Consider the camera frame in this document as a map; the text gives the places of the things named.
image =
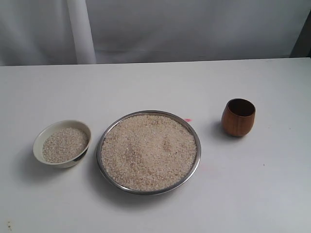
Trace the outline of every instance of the brown wooden cup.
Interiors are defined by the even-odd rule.
[[[254,105],[244,99],[230,100],[222,116],[222,126],[231,136],[242,137],[248,134],[255,120]]]

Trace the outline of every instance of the white table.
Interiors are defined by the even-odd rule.
[[[256,107],[242,139],[219,127],[228,100]],[[191,118],[202,144],[196,173],[175,191],[123,193],[101,176],[94,150],[131,112]],[[0,232],[310,233],[311,59],[0,67]],[[46,126],[78,119],[93,132],[81,163],[40,164]]]

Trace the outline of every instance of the stainless steel plate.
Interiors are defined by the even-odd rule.
[[[115,127],[119,122],[121,122],[122,120],[132,117],[132,116],[138,116],[138,115],[158,115],[158,116],[164,116],[164,117],[169,117],[175,121],[177,121],[178,123],[180,123],[182,126],[184,126],[194,137],[194,141],[196,144],[196,157],[193,163],[193,167],[192,169],[189,171],[189,173],[182,178],[180,181],[178,181],[177,183],[167,187],[167,188],[163,188],[160,190],[156,190],[156,191],[138,191],[138,190],[134,190],[134,189],[130,189],[127,187],[124,187],[120,184],[118,184],[117,182],[115,182],[106,172],[103,163],[102,163],[102,145],[104,143],[104,140],[106,138],[106,135],[109,133],[109,131]],[[158,194],[162,194],[162,193],[166,193],[168,191],[171,191],[179,186],[181,186],[183,183],[185,183],[195,172],[195,170],[197,169],[199,162],[200,162],[200,158],[201,158],[201,144],[200,144],[200,140],[198,135],[196,134],[196,132],[193,130],[193,128],[182,118],[171,114],[171,113],[167,113],[167,112],[162,112],[162,111],[157,111],[157,110],[146,110],[146,111],[140,111],[140,112],[135,112],[135,113],[131,113],[129,115],[126,115],[122,118],[120,118],[119,120],[115,121],[112,125],[110,125],[108,127],[108,129],[103,133],[98,146],[97,146],[97,163],[99,166],[99,169],[102,173],[102,175],[110,182],[112,183],[114,186],[118,187],[119,189],[128,192],[128,193],[132,193],[132,194],[137,194],[137,195],[158,195]]]

